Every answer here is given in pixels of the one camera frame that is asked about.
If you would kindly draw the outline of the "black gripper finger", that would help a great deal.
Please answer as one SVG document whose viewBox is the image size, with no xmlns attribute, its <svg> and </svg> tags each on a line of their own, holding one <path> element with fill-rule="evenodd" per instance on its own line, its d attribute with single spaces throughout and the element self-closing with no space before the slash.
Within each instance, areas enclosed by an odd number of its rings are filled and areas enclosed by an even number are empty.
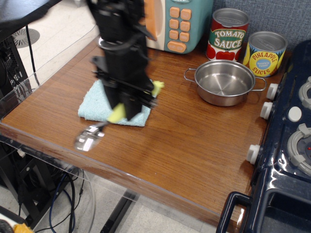
<svg viewBox="0 0 311 233">
<path fill-rule="evenodd" d="M 130 93 L 121 92 L 121 103 L 124 104 L 125 114 L 128 121 L 139 114 L 142 110 L 142 104 L 138 97 Z"/>
<path fill-rule="evenodd" d="M 120 90 L 118 84 L 113 86 L 104 85 L 104 91 L 111 109 L 114 109 L 119 103 L 121 103 Z"/>
</svg>

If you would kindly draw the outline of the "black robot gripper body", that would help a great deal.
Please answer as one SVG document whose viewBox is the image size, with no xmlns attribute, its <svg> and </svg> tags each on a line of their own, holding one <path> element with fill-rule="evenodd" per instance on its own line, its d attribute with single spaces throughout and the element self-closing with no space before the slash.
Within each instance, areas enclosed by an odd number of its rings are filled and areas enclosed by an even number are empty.
<svg viewBox="0 0 311 233">
<path fill-rule="evenodd" d="M 149 62 L 145 41 L 127 41 L 111 43 L 99 41 L 103 56 L 95 56 L 92 62 L 97 67 L 97 78 L 103 85 L 118 84 L 121 92 L 138 97 L 142 106 L 155 107 L 156 99 L 152 96 L 154 84 L 146 74 Z"/>
</svg>

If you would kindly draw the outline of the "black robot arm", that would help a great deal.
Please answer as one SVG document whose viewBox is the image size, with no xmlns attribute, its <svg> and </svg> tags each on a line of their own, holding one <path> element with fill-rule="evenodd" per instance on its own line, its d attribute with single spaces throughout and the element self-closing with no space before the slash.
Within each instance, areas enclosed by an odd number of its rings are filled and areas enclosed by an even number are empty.
<svg viewBox="0 0 311 233">
<path fill-rule="evenodd" d="M 140 24 L 144 16 L 141 0 L 88 0 L 87 5 L 100 31 L 102 57 L 93 58 L 97 78 L 111 108 L 119 103 L 125 117 L 131 120 L 143 106 L 156 104 L 154 84 L 146 74 L 149 62 L 146 38 L 151 36 Z"/>
</svg>

